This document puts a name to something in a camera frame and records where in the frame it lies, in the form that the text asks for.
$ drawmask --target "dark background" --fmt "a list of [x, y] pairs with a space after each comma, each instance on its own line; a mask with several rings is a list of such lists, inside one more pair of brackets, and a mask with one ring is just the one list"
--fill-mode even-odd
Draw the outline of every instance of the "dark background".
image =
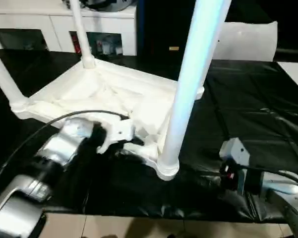
[[[139, 0], [138, 54], [181, 60], [194, 0]], [[227, 22], [252, 24], [278, 22], [275, 61], [298, 61], [298, 0], [232, 0]], [[178, 52], [169, 51], [178, 46]]]

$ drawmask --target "black cable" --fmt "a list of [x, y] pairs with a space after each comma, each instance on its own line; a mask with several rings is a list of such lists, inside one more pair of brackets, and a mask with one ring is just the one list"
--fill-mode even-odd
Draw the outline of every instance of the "black cable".
[[116, 115], [119, 116], [121, 119], [127, 119], [127, 116], [124, 116], [122, 114], [119, 113], [114, 113], [114, 112], [110, 112], [110, 111], [105, 111], [105, 110], [84, 110], [84, 111], [76, 111], [76, 112], [72, 112], [72, 113], [68, 113], [65, 114], [59, 118], [55, 118], [51, 121], [49, 121], [48, 123], [46, 123], [44, 126], [42, 126], [41, 128], [39, 128], [37, 131], [35, 131], [33, 134], [29, 135], [14, 151], [13, 153], [8, 157], [8, 159], [6, 160], [6, 162], [4, 163], [4, 165], [1, 167], [0, 170], [0, 176], [3, 173], [4, 169], [6, 168], [6, 166], [9, 164], [9, 162], [11, 161], [11, 159], [14, 157], [14, 155], [26, 144], [28, 143], [30, 140], [32, 140], [37, 134], [39, 134], [43, 129], [45, 129], [46, 127], [48, 127], [49, 125], [52, 125], [53, 123], [62, 120], [64, 118], [67, 117], [71, 117], [74, 115], [78, 115], [78, 114], [84, 114], [84, 113], [106, 113], [106, 114], [111, 114], [111, 115]]
[[272, 174], [275, 174], [275, 175], [280, 175], [280, 176], [286, 177], [286, 178], [291, 179], [294, 182], [298, 183], [298, 178], [297, 177], [295, 177], [293, 175], [290, 175], [290, 174], [287, 174], [287, 173], [284, 173], [284, 172], [277, 171], [277, 170], [250, 167], [250, 166], [245, 166], [245, 165], [238, 165], [238, 167], [240, 169], [254, 170], [254, 171], [260, 171], [260, 172], [268, 172], [268, 173], [272, 173]]

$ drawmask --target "white cabinet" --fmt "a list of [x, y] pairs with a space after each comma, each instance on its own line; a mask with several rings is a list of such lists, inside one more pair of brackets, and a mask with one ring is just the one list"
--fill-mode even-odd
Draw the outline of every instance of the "white cabinet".
[[[49, 16], [43, 15], [27, 15], [27, 14], [0, 14], [0, 37], [13, 37], [13, 29], [17, 35], [22, 35], [22, 32], [29, 32], [24, 30], [41, 31], [45, 40], [46, 46], [50, 51], [61, 51], [58, 38], [55, 34], [52, 22]], [[0, 49], [3, 47], [3, 42], [0, 40]]]
[[[75, 52], [71, 32], [75, 32], [75, 25], [71, 16], [51, 16], [60, 47], [64, 52]], [[115, 33], [122, 43], [122, 53], [125, 56], [136, 55], [136, 25], [135, 19], [83, 17], [83, 24], [87, 35], [90, 33]]]
[[[95, 42], [105, 42], [109, 52], [136, 55], [136, 3], [118, 12], [82, 9], [82, 16], [92, 51]], [[41, 37], [50, 51], [76, 52], [75, 32], [72, 12], [61, 0], [0, 0], [0, 49], [20, 49], [18, 39]], [[23, 44], [34, 48], [32, 42]]]

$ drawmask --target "black table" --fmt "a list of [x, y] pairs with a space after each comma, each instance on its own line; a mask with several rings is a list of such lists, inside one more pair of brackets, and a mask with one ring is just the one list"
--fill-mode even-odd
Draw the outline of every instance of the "black table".
[[[79, 61], [72, 53], [0, 50], [21, 91], [30, 96]], [[179, 61], [109, 57], [106, 60], [176, 80]], [[8, 155], [43, 124], [19, 120], [0, 90], [0, 168]], [[0, 175], [0, 192], [20, 165], [57, 130], [49, 127], [30, 141]], [[221, 191], [217, 171], [224, 140], [239, 137], [250, 164], [298, 174], [298, 86], [274, 62], [214, 60], [205, 93], [196, 101], [180, 153], [180, 172], [161, 181], [133, 157], [116, 156], [120, 144], [104, 155], [95, 148], [75, 159], [57, 185], [46, 211], [93, 215], [147, 216], [229, 222], [282, 223], [282, 215], [257, 196]]]

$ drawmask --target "tiled floor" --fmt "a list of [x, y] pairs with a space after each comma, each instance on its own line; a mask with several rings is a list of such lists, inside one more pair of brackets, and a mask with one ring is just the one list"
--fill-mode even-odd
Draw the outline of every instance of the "tiled floor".
[[279, 224], [48, 214], [40, 238], [167, 238], [170, 234], [179, 238], [281, 238], [291, 231]]

